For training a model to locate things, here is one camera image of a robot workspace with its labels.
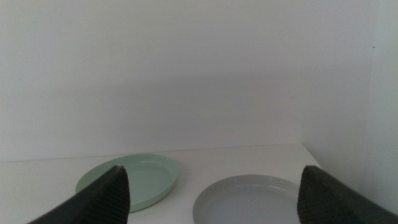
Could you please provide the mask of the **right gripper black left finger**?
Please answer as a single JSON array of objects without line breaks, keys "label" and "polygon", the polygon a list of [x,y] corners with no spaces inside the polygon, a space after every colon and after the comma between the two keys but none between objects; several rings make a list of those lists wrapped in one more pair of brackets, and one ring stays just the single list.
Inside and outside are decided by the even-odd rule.
[{"label": "right gripper black left finger", "polygon": [[129,181],[123,166],[114,166],[53,210],[32,221],[45,223],[120,223],[128,221]]}]

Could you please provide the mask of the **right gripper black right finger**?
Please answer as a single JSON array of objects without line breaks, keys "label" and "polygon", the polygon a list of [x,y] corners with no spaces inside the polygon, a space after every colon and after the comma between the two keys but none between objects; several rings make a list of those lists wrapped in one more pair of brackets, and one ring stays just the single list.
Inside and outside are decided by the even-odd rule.
[{"label": "right gripper black right finger", "polygon": [[397,224],[397,215],[317,166],[305,166],[298,192],[300,223]]}]

